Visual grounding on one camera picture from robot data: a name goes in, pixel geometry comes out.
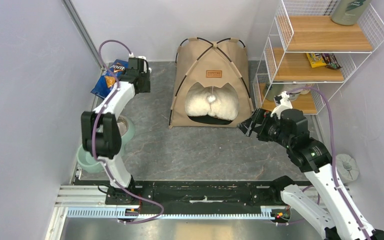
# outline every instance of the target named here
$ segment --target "storage rack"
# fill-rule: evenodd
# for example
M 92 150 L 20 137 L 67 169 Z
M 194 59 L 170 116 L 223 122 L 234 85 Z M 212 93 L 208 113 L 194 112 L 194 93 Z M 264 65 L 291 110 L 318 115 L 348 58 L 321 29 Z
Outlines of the storage rack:
M 280 0 L 257 73 L 253 79 L 255 105 L 273 110 L 265 86 L 314 84 L 328 98 L 350 79 L 384 42 L 384 22 L 370 4 L 357 24 L 343 26 L 330 19 L 339 0 Z M 333 53 L 339 70 L 312 68 L 306 53 Z M 267 73 L 260 73 L 263 62 Z M 302 94 L 292 103 L 304 114 L 316 115 L 325 106 L 317 92 Z

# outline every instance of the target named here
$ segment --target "reflective floor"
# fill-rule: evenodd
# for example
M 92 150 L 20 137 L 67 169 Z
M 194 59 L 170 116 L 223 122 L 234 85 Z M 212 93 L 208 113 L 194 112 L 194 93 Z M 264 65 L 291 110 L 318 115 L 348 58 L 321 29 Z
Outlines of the reflective floor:
M 292 220 L 300 219 L 292 211 Z M 276 227 L 263 220 L 155 220 L 123 225 L 108 218 L 67 218 L 61 240 L 319 240 L 306 221 Z
M 176 77 L 174 62 L 150 62 L 151 93 L 136 95 L 122 115 L 130 118 L 136 134 L 126 145 L 123 160 L 136 180 L 274 180 L 288 175 L 306 180 L 283 147 L 245 137 L 236 128 L 174 127 L 169 129 Z M 258 61 L 249 62 L 253 78 Z M 267 72 L 265 65 L 259 72 Z M 309 118 L 309 129 L 316 138 Z M 107 180 L 104 172 L 83 172 L 81 180 Z

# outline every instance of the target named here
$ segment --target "blue snack bag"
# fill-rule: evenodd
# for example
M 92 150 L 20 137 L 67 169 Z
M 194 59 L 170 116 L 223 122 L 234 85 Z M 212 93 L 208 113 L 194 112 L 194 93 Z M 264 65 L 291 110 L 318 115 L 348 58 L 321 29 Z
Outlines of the blue snack bag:
M 126 68 L 128 67 L 128 62 L 116 59 L 114 63 L 109 67 L 109 70 L 112 71 L 117 78 L 120 78 L 120 75 L 126 73 Z M 111 76 L 108 71 L 104 71 L 103 74 L 98 79 L 95 87 L 90 91 L 92 94 L 105 99 L 116 83 L 116 79 Z

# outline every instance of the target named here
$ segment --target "beige tent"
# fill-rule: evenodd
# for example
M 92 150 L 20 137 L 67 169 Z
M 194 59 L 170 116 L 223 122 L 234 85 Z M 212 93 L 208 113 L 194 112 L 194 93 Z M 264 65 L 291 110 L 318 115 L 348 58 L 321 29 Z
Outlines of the beige tent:
M 226 38 L 218 42 L 200 37 L 185 39 L 177 49 L 176 63 L 170 128 L 174 126 L 234 128 L 251 116 L 254 109 L 249 88 L 248 56 L 242 41 L 237 38 Z M 187 96 L 189 97 L 192 88 L 197 86 L 208 90 L 210 92 L 208 94 L 211 94 L 213 89 L 225 89 L 233 93 L 229 96 L 229 103 L 237 103 L 237 106 L 233 106 L 230 110 L 229 103 L 219 102 L 218 109 L 233 112 L 234 119 L 220 119 L 217 116 L 213 117 L 214 114 L 203 116 L 191 116 L 189 112 L 187 114 L 185 106 Z

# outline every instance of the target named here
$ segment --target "green pet bowl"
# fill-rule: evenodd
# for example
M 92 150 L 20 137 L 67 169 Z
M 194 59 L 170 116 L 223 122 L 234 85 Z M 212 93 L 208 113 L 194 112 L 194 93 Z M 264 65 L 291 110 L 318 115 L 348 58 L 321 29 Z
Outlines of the green pet bowl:
M 118 130 L 121 135 L 121 149 L 120 154 L 123 156 L 126 152 L 126 144 L 132 140 L 135 135 L 136 129 L 133 122 L 125 116 L 119 116 L 117 119 Z M 81 145 L 76 154 L 78 165 L 90 174 L 102 172 L 104 168 L 94 159 L 90 152 L 86 152 Z

